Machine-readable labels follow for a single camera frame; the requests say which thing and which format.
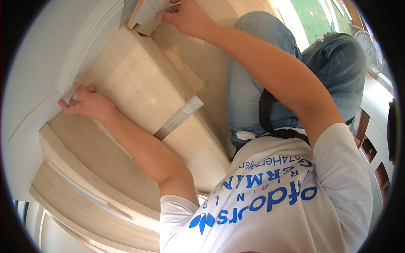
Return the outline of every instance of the person's left hand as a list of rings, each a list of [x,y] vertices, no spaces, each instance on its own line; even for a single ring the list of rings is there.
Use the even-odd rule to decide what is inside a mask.
[[[71,99],[67,104],[63,99],[59,100],[58,104],[67,115],[79,114],[103,123],[117,111],[113,103],[100,94],[94,93],[96,89],[93,85],[86,88],[80,83],[74,83],[73,87],[82,101]]]

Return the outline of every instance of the black border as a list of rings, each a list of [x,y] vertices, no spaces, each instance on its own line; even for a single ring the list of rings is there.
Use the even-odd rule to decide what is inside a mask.
[[[2,1],[1,5],[1,102],[5,81],[13,57],[30,24],[46,5],[47,0]],[[403,44],[404,10],[402,1],[354,0],[381,44],[396,86],[395,107],[397,128],[396,166],[391,194],[373,232],[359,252],[403,252],[405,239],[405,44]],[[1,162],[1,225],[2,249],[7,252],[39,252],[22,227],[11,203]]]

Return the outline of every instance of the forearm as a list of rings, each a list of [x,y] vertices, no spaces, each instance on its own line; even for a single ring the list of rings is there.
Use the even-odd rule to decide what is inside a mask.
[[[322,133],[309,126],[312,122],[321,118],[318,127],[323,129],[343,122],[324,85],[291,54],[249,34],[214,23],[200,38],[237,60],[258,83],[292,110],[307,130],[312,146]]]
[[[159,185],[174,175],[183,175],[191,181],[190,171],[182,159],[162,141],[133,124],[117,110],[101,122],[140,167]]]

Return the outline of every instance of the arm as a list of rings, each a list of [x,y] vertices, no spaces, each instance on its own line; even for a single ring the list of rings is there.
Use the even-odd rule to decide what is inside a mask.
[[[294,56],[249,34],[215,23],[194,0],[182,0],[167,12],[160,13],[157,19],[228,53],[292,110],[304,126],[312,148],[325,129],[334,123],[344,123],[328,90]]]
[[[163,142],[133,124],[94,87],[74,87],[82,101],[64,100],[59,105],[68,115],[79,114],[101,122],[140,167],[159,184],[160,195],[177,195],[199,206],[191,172],[181,158]]]

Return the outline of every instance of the blue adidas logo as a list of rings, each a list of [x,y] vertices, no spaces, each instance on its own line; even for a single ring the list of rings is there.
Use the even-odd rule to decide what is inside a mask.
[[[190,228],[197,226],[200,224],[200,232],[201,235],[203,235],[205,226],[212,227],[215,223],[215,218],[212,216],[210,213],[202,213],[196,217],[190,222]]]

